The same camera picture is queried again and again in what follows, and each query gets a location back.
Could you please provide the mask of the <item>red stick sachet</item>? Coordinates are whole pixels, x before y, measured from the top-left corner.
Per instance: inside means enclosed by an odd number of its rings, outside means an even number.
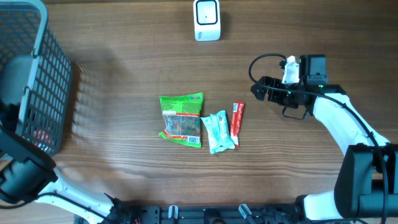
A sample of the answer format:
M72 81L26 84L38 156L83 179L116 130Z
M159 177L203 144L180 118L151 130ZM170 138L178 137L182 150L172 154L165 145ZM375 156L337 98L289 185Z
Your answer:
M241 130L244 111L244 101L235 101L233 103L233 115L230 127L230 136L235 147L239 147L239 132Z

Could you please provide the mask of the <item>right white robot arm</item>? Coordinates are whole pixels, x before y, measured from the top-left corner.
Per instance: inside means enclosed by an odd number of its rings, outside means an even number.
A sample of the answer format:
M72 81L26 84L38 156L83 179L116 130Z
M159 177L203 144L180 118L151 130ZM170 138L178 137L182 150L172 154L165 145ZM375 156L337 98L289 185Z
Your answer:
M284 107L305 107L329 131L343 153L333 190L273 204L271 213L289 223L385 223L397 216L397 145L378 134L355 110L347 93L328 82L325 55L279 55L281 79L254 80L253 95Z

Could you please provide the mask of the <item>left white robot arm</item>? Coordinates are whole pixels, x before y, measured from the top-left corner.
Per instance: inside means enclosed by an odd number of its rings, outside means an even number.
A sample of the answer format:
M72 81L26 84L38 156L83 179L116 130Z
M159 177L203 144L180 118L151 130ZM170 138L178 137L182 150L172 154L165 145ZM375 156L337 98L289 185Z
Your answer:
M12 105L1 103L1 153L11 157L1 169L1 200L8 203L2 209L47 203L88 223L131 223L132 212L122 201L65 177L48 154L10 131L7 122L11 113Z

